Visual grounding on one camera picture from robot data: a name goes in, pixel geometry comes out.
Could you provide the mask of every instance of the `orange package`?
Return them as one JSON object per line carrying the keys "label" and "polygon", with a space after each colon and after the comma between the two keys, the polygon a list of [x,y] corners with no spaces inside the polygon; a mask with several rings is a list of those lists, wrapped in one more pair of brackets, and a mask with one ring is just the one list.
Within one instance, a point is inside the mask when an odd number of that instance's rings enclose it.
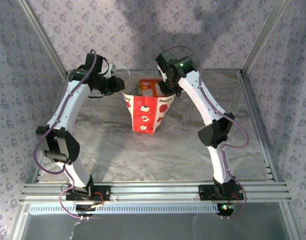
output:
{"label": "orange package", "polygon": [[160,80],[142,79],[139,81],[144,97],[163,97],[158,83]]}

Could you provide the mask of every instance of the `vent grille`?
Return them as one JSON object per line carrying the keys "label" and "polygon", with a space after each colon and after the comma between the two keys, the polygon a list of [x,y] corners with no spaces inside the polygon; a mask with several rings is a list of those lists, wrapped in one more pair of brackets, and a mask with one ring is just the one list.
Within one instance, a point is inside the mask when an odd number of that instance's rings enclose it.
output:
{"label": "vent grille", "polygon": [[[76,213],[73,204],[64,204],[71,213]],[[58,203],[31,204],[30,214],[60,214],[66,213]],[[126,204],[114,203],[96,207],[96,214],[198,214],[218,213],[215,203],[155,203],[155,204]]]}

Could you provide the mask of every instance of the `floral wallpaper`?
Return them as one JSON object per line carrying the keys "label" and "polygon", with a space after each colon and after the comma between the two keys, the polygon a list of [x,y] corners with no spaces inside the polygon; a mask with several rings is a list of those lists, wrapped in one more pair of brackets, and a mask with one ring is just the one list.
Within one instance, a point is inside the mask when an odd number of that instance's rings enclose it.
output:
{"label": "floral wallpaper", "polygon": [[306,235],[306,0],[291,0],[249,72]]}
{"label": "floral wallpaper", "polygon": [[0,240],[34,170],[35,129],[51,116],[61,84],[15,0],[0,1]]}
{"label": "floral wallpaper", "polygon": [[275,0],[30,2],[67,70],[90,48],[117,66],[155,70],[174,45],[191,47],[206,69],[241,69]]}

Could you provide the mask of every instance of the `gray marble surface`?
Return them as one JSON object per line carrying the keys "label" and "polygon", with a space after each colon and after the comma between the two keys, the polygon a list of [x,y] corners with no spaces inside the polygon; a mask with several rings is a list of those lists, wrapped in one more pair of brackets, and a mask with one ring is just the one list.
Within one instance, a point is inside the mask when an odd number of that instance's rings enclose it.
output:
{"label": "gray marble surface", "polygon": [[[237,179],[266,179],[259,143],[236,74],[204,71],[203,79],[217,102],[232,112],[250,135],[246,149],[226,151],[234,175]],[[102,99],[87,99],[77,117],[74,136],[81,146],[83,165],[95,182],[211,180],[211,159],[197,135],[203,127],[197,108],[182,93],[153,135],[133,132],[130,113],[122,94],[117,93]],[[233,125],[229,143],[242,145],[244,140],[244,134]],[[48,160],[44,165],[58,170]],[[42,182],[66,180],[64,174],[42,173],[40,177]]]}

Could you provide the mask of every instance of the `red and white paper bag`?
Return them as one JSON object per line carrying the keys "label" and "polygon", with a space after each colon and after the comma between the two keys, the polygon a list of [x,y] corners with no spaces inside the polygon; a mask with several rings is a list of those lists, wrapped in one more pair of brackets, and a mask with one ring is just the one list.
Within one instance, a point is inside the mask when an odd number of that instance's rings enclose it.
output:
{"label": "red and white paper bag", "polygon": [[133,131],[153,134],[176,95],[168,97],[130,95],[129,93],[139,85],[142,79],[162,81],[162,78],[156,76],[135,76],[126,82],[127,88],[122,91],[122,94],[131,113]]}

